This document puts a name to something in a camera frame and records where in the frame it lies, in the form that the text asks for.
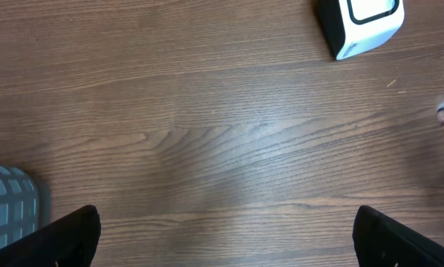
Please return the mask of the grey plastic mesh basket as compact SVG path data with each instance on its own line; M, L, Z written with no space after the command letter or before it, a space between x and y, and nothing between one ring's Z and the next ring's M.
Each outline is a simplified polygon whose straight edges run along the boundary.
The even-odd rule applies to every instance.
M0 249L37 231L39 192L21 169L0 165Z

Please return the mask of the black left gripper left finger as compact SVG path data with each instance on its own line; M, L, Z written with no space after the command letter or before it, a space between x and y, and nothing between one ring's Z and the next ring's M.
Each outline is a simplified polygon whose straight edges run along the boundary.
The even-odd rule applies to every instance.
M85 205L0 249L0 267L89 267L101 224L97 208Z

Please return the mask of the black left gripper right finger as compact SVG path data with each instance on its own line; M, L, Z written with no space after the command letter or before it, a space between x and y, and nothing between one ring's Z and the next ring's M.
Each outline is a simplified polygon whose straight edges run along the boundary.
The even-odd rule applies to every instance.
M444 247L383 213L362 205L353 224L360 267L444 267Z

